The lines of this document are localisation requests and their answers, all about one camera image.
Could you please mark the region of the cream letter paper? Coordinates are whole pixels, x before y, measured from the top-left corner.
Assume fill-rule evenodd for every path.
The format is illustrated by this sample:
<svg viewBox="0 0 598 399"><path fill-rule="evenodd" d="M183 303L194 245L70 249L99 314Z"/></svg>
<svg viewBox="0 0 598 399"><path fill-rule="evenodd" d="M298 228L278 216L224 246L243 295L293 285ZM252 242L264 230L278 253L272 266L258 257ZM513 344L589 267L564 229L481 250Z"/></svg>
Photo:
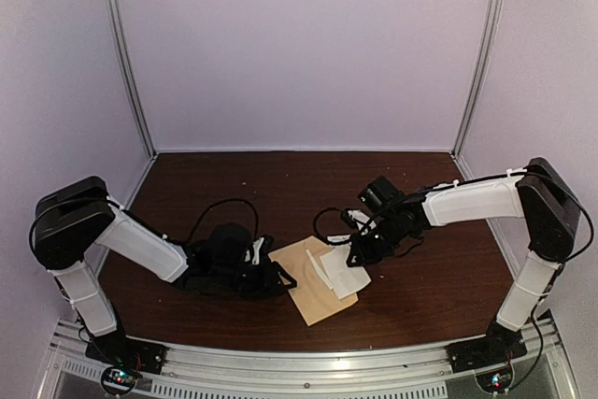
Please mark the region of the cream letter paper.
<svg viewBox="0 0 598 399"><path fill-rule="evenodd" d="M324 273L339 300L358 293L371 283L371 278L363 267L347 265L350 243L338 245L338 242L347 238L347 235L333 236L333 245L329 246L328 252L320 256Z"/></svg>
<svg viewBox="0 0 598 399"><path fill-rule="evenodd" d="M329 290L332 290L334 288L333 283L327 277L326 273L320 267L320 265L316 261L316 258L313 256L313 254L311 253L311 251L309 249L306 250L306 255L307 255L309 261L312 263L314 271L318 275L318 277L320 278L320 280L328 287Z"/></svg>

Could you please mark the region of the brown kraft envelope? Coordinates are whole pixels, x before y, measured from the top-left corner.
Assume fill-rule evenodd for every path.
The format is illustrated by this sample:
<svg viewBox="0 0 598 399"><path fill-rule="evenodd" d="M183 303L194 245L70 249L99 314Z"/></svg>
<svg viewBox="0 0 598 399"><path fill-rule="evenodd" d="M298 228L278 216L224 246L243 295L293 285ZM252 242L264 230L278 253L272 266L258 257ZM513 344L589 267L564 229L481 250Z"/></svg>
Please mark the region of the brown kraft envelope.
<svg viewBox="0 0 598 399"><path fill-rule="evenodd" d="M320 280L309 261L306 250L309 249L316 261L329 251L329 246L315 236L310 236L269 254L272 261L279 262L292 275L298 286L289 290L289 294L307 326L326 320L358 302L358 295L339 300L333 290Z"/></svg>

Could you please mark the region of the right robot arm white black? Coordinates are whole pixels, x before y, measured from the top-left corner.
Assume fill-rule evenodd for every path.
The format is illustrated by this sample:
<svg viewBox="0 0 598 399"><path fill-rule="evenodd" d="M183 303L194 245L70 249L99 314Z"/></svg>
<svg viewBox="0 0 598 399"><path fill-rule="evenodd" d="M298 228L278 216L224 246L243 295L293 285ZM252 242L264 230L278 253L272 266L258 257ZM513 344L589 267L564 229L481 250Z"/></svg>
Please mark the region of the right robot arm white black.
<svg viewBox="0 0 598 399"><path fill-rule="evenodd" d="M523 219L530 238L528 255L501 307L479 342L479 355L500 362L520 338L550 285L574 249L580 220L590 216L554 167L534 158L504 174L455 180L404 193L380 176L359 194L370 218L349 237L349 267L377 264L401 242L421 238L435 227L499 218Z"/></svg>

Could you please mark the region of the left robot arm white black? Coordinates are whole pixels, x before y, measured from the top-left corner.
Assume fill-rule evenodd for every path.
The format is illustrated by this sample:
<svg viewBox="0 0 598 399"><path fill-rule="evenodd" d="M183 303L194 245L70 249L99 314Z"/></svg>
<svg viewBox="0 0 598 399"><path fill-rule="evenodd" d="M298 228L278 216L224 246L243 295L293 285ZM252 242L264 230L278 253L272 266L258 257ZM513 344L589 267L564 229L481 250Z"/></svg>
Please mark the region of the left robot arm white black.
<svg viewBox="0 0 598 399"><path fill-rule="evenodd" d="M86 262L88 249L114 251L186 292L216 287L244 299L266 299L297 286L270 258L273 242L234 222L215 226L205 239L176 240L116 201L97 176L42 197L28 234L31 252L53 275L91 342L115 365L129 363L135 347Z"/></svg>

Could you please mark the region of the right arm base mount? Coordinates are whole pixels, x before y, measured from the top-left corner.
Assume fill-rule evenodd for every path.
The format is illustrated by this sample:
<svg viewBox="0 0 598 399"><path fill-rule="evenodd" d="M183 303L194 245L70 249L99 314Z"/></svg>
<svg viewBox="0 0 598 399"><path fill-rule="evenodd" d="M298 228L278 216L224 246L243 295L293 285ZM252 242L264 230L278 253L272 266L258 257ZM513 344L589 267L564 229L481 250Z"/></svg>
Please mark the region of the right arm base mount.
<svg viewBox="0 0 598 399"><path fill-rule="evenodd" d="M507 364L513 358L528 353L523 343L516 342L506 348L502 343L485 338L452 343L447 346L448 360L453 373L478 370L498 364Z"/></svg>

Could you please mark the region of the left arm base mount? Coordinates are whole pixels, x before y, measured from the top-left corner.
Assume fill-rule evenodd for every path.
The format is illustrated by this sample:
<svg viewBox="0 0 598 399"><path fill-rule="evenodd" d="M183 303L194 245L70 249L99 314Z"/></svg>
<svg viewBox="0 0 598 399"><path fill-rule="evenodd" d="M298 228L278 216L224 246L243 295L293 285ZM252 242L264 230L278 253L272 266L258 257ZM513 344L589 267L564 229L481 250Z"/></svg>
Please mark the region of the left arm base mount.
<svg viewBox="0 0 598 399"><path fill-rule="evenodd" d="M166 346L135 339L128 339L120 348L90 342L85 349L85 356L90 359L154 375L162 373L165 355Z"/></svg>

